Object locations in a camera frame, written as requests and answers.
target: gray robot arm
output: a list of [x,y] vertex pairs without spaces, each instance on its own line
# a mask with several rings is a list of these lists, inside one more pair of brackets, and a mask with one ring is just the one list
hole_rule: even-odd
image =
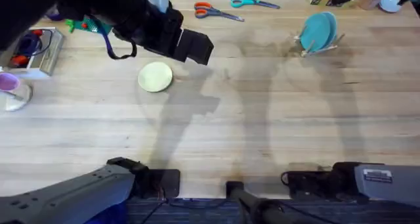
[[114,158],[88,174],[10,197],[0,198],[0,224],[82,224],[130,195],[156,195],[157,185],[167,197],[179,193],[180,172],[148,169],[140,162]]
[[126,200],[135,175],[117,165],[43,189],[0,198],[0,223],[84,223]]
[[419,166],[337,162],[331,171],[287,171],[284,175],[282,181],[295,200],[364,203],[374,199],[420,207]]

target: scissors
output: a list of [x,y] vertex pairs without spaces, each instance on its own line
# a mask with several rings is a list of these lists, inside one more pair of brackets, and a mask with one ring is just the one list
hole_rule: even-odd
[[196,4],[194,4],[194,8],[196,10],[197,18],[205,18],[207,16],[221,16],[232,20],[245,21],[239,16],[234,16],[233,14],[221,12],[220,10],[213,8],[210,3],[197,2]]
[[235,8],[241,7],[243,5],[261,5],[264,7],[280,9],[280,6],[259,0],[231,0],[230,5],[232,5]]

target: orange scissors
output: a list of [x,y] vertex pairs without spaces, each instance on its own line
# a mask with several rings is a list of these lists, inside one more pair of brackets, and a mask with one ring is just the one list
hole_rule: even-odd
[[194,4],[194,8],[196,10],[197,18],[205,18],[207,16],[221,16],[221,17],[232,19],[232,20],[245,21],[243,18],[239,16],[234,16],[233,14],[228,14],[228,13],[225,13],[218,9],[213,8],[210,3],[197,2],[196,4]]

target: scissors blade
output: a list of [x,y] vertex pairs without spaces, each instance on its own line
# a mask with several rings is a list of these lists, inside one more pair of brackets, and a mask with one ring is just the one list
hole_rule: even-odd
[[275,5],[275,4],[271,4],[265,1],[257,1],[255,3],[256,5],[260,5],[260,6],[264,6],[264,7],[270,7],[270,8],[275,8],[275,9],[280,9],[280,6]]
[[220,12],[220,16],[223,16],[225,18],[229,18],[231,20],[237,20],[237,21],[245,21],[243,18],[239,17],[239,16],[234,16],[233,14],[228,14],[225,12]]

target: label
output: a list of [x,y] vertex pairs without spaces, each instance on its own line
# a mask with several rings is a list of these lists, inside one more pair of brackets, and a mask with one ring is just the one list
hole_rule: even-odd
[[363,176],[366,181],[392,183],[392,173],[387,170],[363,169]]

